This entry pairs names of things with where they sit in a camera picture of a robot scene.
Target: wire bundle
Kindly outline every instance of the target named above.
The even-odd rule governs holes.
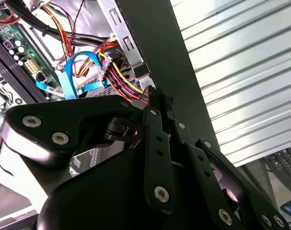
[[[50,28],[41,20],[37,19],[25,8],[25,5],[23,5],[22,2],[16,0],[7,0],[6,5],[33,28],[41,31],[45,35],[50,35],[53,38],[61,41],[61,35],[58,33],[58,30]],[[71,45],[73,46],[100,46],[107,39],[106,37],[98,37],[95,35],[79,34],[67,31],[65,32],[68,38],[71,40]]]
[[[107,55],[105,54],[106,50],[118,46],[118,43],[115,43],[114,41],[115,38],[111,38],[100,46],[98,54],[101,62],[107,58]],[[108,76],[105,76],[105,78],[109,81],[112,88],[126,100],[132,101],[137,99],[145,103],[148,102],[147,99],[143,99],[146,94],[125,78],[114,61],[111,62],[111,67],[109,68],[107,75]]]

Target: black panel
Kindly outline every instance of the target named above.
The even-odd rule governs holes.
[[[169,0],[117,0],[153,80],[174,98],[175,117],[194,141],[218,145]]]

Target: metal bracket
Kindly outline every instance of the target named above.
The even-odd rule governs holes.
[[[175,208],[175,186],[168,135],[162,131],[160,111],[147,106],[143,110],[145,133],[144,193],[147,204],[171,214]]]
[[[133,69],[144,65],[137,45],[115,0],[98,0],[110,27]]]

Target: orange wire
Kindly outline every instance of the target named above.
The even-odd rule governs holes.
[[[131,102],[131,99],[129,99],[128,97],[124,96],[116,87],[115,85],[111,82],[111,80],[106,76],[107,81],[110,83],[110,85],[112,86],[112,88],[122,97],[124,97],[126,100],[128,100],[129,102]]]
[[[5,22],[0,22],[0,25],[13,25],[16,24],[21,18],[15,19],[13,22],[5,23]]]

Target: green circuit board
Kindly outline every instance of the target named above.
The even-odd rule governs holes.
[[[8,49],[14,48],[15,44],[11,40],[20,40],[25,47],[25,52],[22,55],[24,60],[34,59],[38,64],[40,71],[47,77],[45,84],[48,84],[53,87],[59,87],[59,83],[54,77],[55,73],[52,73],[38,56],[36,51],[32,48],[32,46],[27,42],[27,39],[23,37],[20,33],[19,29],[15,25],[0,25],[0,40],[3,42],[4,46]],[[33,72],[31,72],[28,68],[23,67],[26,72],[29,73],[30,77],[33,77]]]

